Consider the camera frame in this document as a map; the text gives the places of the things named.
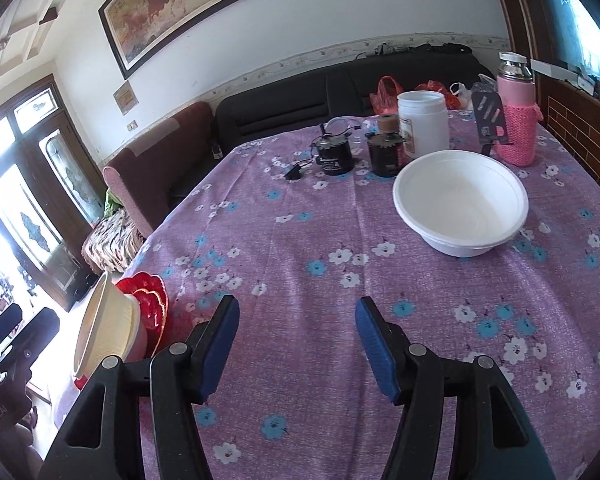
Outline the large red scalloped plate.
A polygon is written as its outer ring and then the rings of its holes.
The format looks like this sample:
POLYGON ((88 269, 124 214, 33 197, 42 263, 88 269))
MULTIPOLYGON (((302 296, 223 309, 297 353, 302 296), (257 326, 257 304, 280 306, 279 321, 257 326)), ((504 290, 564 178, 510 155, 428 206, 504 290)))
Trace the large red scalloped plate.
POLYGON ((98 279, 80 325, 73 357, 73 383, 83 388, 107 356, 136 362, 153 356, 166 329, 166 286, 158 275, 138 272, 98 279))

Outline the small black power adapter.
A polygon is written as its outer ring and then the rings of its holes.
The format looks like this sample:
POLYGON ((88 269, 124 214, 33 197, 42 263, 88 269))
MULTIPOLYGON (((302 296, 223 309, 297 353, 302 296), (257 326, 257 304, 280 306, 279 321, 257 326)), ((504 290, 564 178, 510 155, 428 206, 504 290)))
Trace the small black power adapter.
POLYGON ((295 164, 285 172, 284 178, 287 181, 298 181, 302 178, 302 170, 302 164, 295 164))

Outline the green cloth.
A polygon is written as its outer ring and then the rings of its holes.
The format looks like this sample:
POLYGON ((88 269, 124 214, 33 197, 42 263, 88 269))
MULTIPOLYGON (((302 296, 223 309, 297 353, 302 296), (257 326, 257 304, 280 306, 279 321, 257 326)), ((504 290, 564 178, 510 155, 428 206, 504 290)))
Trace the green cloth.
POLYGON ((104 218, 109 218, 121 208, 123 208, 121 200, 119 200, 117 196, 111 192, 110 188, 108 188, 105 195, 104 213, 102 216, 104 218))

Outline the clear plastic bag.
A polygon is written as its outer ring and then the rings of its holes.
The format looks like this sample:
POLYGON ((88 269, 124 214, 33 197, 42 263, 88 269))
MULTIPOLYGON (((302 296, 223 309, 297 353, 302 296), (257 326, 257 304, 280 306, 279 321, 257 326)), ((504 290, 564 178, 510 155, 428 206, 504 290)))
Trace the clear plastic bag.
POLYGON ((472 109, 472 95, 475 92, 491 92, 498 88, 496 80, 486 74, 479 74, 478 81, 470 88, 466 87, 462 82, 454 82, 449 88, 452 96, 455 96, 460 102, 461 110, 472 109))

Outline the small red gold-rimmed plate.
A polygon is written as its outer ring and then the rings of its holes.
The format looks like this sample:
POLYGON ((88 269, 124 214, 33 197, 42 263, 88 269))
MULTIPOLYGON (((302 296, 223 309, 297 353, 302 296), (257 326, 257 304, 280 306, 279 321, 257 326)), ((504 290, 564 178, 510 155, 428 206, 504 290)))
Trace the small red gold-rimmed plate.
POLYGON ((131 295, 140 305, 140 317, 147 332, 148 342, 155 346, 162 333, 164 321, 163 305, 158 292, 148 289, 137 289, 131 295))

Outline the white plastic jar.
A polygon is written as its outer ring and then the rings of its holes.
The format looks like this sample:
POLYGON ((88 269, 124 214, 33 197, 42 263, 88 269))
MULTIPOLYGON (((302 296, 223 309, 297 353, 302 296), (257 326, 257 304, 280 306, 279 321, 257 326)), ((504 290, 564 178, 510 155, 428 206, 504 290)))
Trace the white plastic jar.
POLYGON ((398 95, 400 135, 410 159, 450 147, 449 114, 442 93, 414 90, 398 95))

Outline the pink sleeved thermos bottle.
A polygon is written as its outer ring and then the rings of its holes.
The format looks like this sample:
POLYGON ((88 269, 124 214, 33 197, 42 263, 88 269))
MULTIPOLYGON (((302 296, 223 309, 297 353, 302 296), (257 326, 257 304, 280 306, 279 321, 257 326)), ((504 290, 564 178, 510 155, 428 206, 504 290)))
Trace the pink sleeved thermos bottle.
POLYGON ((496 142, 498 157, 517 167, 534 161, 536 130, 543 116, 535 102, 535 85, 527 58, 515 52, 499 55, 498 94, 500 95, 508 143, 496 142))

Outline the white foam bowl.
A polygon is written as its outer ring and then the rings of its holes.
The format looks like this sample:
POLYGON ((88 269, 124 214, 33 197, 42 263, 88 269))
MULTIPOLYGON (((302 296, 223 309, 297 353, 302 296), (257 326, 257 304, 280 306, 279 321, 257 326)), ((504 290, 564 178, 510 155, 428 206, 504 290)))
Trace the white foam bowl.
POLYGON ((392 187, 396 212, 443 255, 478 257, 512 240, 529 199, 521 180, 497 160, 474 152, 434 152, 407 164, 392 187))

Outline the wooden glass door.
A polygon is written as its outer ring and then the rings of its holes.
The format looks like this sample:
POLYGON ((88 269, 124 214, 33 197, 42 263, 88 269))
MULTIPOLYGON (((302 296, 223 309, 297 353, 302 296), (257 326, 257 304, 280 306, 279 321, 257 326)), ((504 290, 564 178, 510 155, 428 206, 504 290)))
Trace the wooden glass door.
POLYGON ((26 277, 65 310, 95 281, 81 249, 104 195, 53 76, 0 105, 0 237, 26 277))

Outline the black motor with label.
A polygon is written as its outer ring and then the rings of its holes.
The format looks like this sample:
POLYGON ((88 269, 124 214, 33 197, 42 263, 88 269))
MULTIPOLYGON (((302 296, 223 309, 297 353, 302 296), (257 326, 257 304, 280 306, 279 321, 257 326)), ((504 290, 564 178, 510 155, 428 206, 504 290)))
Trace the black motor with label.
POLYGON ((311 148, 315 152, 315 162, 326 176, 341 176, 353 169, 350 135, 350 127, 341 132, 329 132, 325 124, 320 124, 320 135, 312 141, 311 148))

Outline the black leather sofa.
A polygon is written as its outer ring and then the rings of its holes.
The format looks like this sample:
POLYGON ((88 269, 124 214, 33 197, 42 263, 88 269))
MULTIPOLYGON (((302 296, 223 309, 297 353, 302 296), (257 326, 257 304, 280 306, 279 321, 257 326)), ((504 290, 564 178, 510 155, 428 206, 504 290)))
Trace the black leather sofa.
POLYGON ((184 198, 218 163, 212 145, 226 155, 245 142, 315 126, 335 117, 373 115, 370 96, 383 76, 392 77, 403 90, 410 91, 430 80, 445 87, 456 82, 471 87, 480 75, 493 73, 478 61, 471 48, 423 44, 403 52, 309 70, 229 96, 215 108, 207 102, 194 103, 176 113, 174 119, 201 137, 201 165, 172 186, 171 197, 184 198))

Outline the purple floral tablecloth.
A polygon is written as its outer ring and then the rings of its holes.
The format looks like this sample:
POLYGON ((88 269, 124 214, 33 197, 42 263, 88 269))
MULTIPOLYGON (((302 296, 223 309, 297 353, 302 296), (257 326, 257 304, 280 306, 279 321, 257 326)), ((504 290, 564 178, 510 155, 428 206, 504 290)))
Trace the purple floral tablecloth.
POLYGON ((559 479, 600 450, 600 187, 556 136, 519 171, 530 209, 476 258, 431 249, 399 217, 392 183, 285 174, 315 128, 234 148, 146 240, 129 274, 162 279, 163 340, 185 338, 224 295, 240 304, 219 389, 197 408, 218 479, 376 479, 400 412, 354 325, 369 296, 438 356, 492 356, 559 479))

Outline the small framed wall plaque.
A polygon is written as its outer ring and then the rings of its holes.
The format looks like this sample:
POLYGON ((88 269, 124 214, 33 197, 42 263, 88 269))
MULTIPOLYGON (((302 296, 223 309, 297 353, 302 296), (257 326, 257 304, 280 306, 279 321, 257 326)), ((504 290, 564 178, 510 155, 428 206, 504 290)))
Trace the small framed wall plaque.
POLYGON ((114 92, 114 102, 122 115, 128 114, 137 106, 137 96, 128 80, 114 92))

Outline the brown patterned blanket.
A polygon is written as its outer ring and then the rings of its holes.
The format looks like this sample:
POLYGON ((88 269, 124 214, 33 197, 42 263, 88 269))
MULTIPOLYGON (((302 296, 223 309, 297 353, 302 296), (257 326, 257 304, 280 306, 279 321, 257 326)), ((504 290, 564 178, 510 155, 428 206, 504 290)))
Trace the brown patterned blanket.
POLYGON ((81 255, 97 275, 123 273, 137 256, 145 237, 124 208, 103 218, 86 238, 81 255))

